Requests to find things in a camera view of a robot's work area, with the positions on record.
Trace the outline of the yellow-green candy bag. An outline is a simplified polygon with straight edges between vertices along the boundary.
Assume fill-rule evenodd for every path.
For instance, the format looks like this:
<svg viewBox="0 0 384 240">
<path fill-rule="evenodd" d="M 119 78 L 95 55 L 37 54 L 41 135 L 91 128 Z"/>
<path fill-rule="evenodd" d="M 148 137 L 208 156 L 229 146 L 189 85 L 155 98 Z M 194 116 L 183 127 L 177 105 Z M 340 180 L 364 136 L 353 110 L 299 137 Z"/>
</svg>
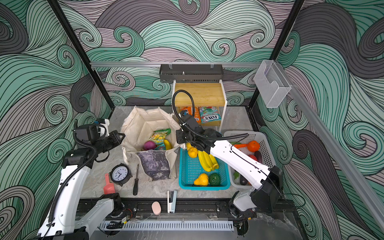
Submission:
<svg viewBox="0 0 384 240">
<path fill-rule="evenodd" d="M 171 129 L 160 129 L 153 132 L 149 141 L 154 142 L 157 146 L 163 144 L 166 137 L 171 133 Z"/>
</svg>

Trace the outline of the purple onion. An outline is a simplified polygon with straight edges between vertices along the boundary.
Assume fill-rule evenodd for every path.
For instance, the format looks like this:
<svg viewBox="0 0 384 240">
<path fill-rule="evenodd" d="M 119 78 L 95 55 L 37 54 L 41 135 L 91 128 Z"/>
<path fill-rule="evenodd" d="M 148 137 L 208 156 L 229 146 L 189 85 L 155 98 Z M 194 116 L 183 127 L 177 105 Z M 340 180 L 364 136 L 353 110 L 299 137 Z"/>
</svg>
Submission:
<svg viewBox="0 0 384 240">
<path fill-rule="evenodd" d="M 148 150 L 155 150 L 157 148 L 157 144 L 153 141 L 147 141 L 143 145 L 143 150 L 148 151 Z"/>
</svg>

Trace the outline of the green-red candy bag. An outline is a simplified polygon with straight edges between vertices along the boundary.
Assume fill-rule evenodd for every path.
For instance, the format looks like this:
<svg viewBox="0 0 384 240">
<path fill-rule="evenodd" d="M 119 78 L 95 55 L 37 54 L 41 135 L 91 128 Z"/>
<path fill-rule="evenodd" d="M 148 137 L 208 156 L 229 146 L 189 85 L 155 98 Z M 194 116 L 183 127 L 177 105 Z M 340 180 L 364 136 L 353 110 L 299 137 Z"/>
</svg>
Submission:
<svg viewBox="0 0 384 240">
<path fill-rule="evenodd" d="M 155 150 L 157 150 L 157 151 L 166 151 L 167 149 L 166 149 L 165 144 L 162 143 L 161 145 L 158 145 L 158 146 L 155 148 Z"/>
</svg>

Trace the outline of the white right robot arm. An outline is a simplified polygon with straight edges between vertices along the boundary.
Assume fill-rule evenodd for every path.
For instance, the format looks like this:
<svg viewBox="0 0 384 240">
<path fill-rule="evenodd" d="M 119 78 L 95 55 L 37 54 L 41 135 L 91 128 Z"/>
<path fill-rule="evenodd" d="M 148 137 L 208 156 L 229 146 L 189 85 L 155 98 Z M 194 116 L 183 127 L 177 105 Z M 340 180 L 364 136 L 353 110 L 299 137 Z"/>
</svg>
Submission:
<svg viewBox="0 0 384 240">
<path fill-rule="evenodd" d="M 245 212 L 250 209 L 257 209 L 261 212 L 272 213 L 282 190 L 282 171 L 277 167 L 268 167 L 261 164 L 245 153 L 241 152 L 229 140 L 246 138 L 248 134 L 224 137 L 214 129 L 203 129 L 191 115 L 180 116 L 180 130 L 176 131 L 177 143 L 189 143 L 192 147 L 212 155 L 215 158 L 227 163 L 253 187 L 252 190 L 244 193 L 237 193 L 232 198 L 234 214 Z"/>
</svg>

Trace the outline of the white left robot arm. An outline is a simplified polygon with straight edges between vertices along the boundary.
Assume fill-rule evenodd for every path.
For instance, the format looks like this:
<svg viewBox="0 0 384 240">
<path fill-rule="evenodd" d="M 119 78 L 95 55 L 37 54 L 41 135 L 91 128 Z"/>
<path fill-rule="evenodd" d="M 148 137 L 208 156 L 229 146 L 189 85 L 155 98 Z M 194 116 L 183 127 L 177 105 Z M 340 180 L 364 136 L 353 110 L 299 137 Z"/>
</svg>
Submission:
<svg viewBox="0 0 384 240">
<path fill-rule="evenodd" d="M 100 153 L 118 147 L 125 135 L 109 132 L 108 119 L 97 119 L 92 124 L 78 126 L 72 131 L 76 148 L 63 157 L 58 190 L 46 220 L 40 227 L 38 240 L 88 240 L 110 214 L 120 216 L 123 203 L 118 193 L 104 194 L 80 219 L 76 213 L 82 189 Z"/>
</svg>

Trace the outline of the beige canvas grocery bag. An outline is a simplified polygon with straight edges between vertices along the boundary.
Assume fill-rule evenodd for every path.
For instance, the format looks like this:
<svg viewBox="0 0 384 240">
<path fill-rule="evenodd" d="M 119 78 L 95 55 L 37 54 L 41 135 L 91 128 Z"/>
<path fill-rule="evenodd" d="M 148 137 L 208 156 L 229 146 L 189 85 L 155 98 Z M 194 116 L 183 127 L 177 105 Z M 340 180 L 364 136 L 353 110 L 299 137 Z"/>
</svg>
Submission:
<svg viewBox="0 0 384 240">
<path fill-rule="evenodd" d="M 129 116 L 124 120 L 121 131 L 125 134 L 125 138 L 121 143 L 123 149 L 124 162 L 129 165 L 133 163 L 133 158 L 138 159 L 137 153 L 142 149 L 145 141 L 149 140 L 155 130 L 171 129 L 171 133 L 166 137 L 173 146 L 167 150 L 165 155 L 171 167 L 170 178 L 177 177 L 175 162 L 177 158 L 176 150 L 181 147 L 185 148 L 185 144 L 178 144 L 176 138 L 176 130 L 181 127 L 174 119 L 174 114 L 168 114 L 161 108 L 144 110 L 134 107 Z"/>
</svg>

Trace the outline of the single yellow banana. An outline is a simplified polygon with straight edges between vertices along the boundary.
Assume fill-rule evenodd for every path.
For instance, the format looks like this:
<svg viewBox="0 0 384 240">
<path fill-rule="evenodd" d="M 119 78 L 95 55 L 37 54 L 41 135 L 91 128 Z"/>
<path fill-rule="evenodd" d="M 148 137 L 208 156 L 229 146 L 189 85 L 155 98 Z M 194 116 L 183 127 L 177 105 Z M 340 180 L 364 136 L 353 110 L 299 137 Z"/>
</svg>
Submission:
<svg viewBox="0 0 384 240">
<path fill-rule="evenodd" d="M 165 145 L 166 151 L 172 149 L 171 143 L 166 139 L 164 139 L 164 145 Z"/>
</svg>

